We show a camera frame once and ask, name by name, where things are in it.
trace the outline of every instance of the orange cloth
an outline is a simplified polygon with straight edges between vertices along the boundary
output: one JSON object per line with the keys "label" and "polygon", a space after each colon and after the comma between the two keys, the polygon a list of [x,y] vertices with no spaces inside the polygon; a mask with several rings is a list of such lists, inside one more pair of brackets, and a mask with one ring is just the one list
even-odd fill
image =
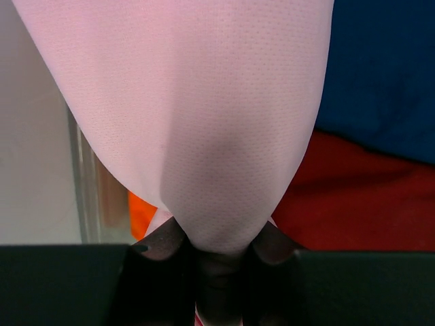
{"label": "orange cloth", "polygon": [[130,210],[131,234],[136,240],[141,240],[147,232],[157,207],[148,204],[131,192],[128,192],[128,207]]}

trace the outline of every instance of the perforated fabric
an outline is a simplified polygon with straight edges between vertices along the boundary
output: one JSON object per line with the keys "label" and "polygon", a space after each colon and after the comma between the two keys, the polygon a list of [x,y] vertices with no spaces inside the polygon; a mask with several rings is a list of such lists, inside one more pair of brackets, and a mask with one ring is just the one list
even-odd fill
{"label": "perforated fabric", "polygon": [[333,0],[14,0],[78,124],[204,250],[243,250],[298,168]]}

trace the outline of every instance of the blue fabric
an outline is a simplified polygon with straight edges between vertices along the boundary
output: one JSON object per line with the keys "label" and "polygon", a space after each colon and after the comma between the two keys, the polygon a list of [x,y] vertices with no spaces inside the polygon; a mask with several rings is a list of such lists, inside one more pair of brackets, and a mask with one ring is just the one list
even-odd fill
{"label": "blue fabric", "polygon": [[316,126],[435,164],[435,0],[335,0]]}

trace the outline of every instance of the red fabric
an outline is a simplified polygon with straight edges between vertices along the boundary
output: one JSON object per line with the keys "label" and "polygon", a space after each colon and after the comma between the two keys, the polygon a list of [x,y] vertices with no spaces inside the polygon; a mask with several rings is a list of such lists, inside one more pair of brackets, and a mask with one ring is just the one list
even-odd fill
{"label": "red fabric", "polygon": [[273,217],[310,249],[435,251],[435,168],[314,132]]}

